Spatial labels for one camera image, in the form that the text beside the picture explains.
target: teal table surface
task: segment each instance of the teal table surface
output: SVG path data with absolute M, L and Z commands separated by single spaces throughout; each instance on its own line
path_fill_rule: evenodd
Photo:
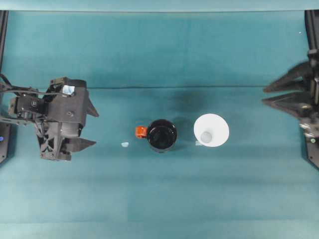
M 82 133 L 97 144 L 71 162 L 40 159 L 33 127 L 13 127 L 0 238 L 318 238 L 319 172 L 298 122 L 261 103 L 307 48 L 302 11 L 11 12 L 12 83 L 87 80 L 100 117 Z M 205 113 L 229 124 L 221 147 L 195 145 Z M 135 138 L 160 118 L 178 130 L 165 154 Z
M 319 8 L 317 0 L 1 0 L 0 9 L 37 11 L 278 11 Z

